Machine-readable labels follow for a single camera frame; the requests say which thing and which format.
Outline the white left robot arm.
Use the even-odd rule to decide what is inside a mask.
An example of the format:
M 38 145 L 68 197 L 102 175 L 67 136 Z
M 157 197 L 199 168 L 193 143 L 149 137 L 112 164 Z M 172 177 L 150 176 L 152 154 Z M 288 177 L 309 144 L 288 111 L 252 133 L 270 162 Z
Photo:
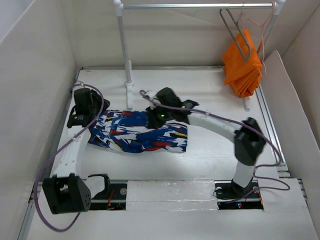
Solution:
M 81 162 L 91 138 L 90 127 L 101 110 L 110 103 L 95 90 L 76 89 L 73 92 L 74 107 L 66 123 L 67 140 L 70 144 L 61 152 L 61 158 L 52 177 L 45 178 L 42 188 L 52 214 L 87 212 L 91 200 L 98 195 L 107 198 L 111 194 L 108 175 L 92 174 L 81 179 Z

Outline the blue patterned trousers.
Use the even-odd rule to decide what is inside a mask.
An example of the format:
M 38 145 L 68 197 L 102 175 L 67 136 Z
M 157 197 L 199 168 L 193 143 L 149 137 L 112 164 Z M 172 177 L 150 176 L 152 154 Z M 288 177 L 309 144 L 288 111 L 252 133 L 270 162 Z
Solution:
M 157 129 L 147 128 L 145 111 L 105 110 L 89 128 L 88 143 L 130 154 L 168 151 L 184 153 L 188 146 L 188 126 L 175 120 Z

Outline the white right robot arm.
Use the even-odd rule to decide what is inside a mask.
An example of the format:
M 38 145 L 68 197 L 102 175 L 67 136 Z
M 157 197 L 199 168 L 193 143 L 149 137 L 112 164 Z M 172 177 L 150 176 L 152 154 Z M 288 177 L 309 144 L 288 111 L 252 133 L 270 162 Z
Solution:
M 230 120 L 213 117 L 209 112 L 198 109 L 199 104 L 193 100 L 181 101 L 169 87 L 156 94 L 144 90 L 140 94 L 149 101 L 146 109 L 149 128 L 158 129 L 168 121 L 175 120 L 209 130 L 230 140 L 237 159 L 235 174 L 230 185 L 218 188 L 216 195 L 220 199 L 235 199 L 249 192 L 257 159 L 266 145 L 255 119 L 249 117 L 240 122 L 241 127 L 238 128 Z

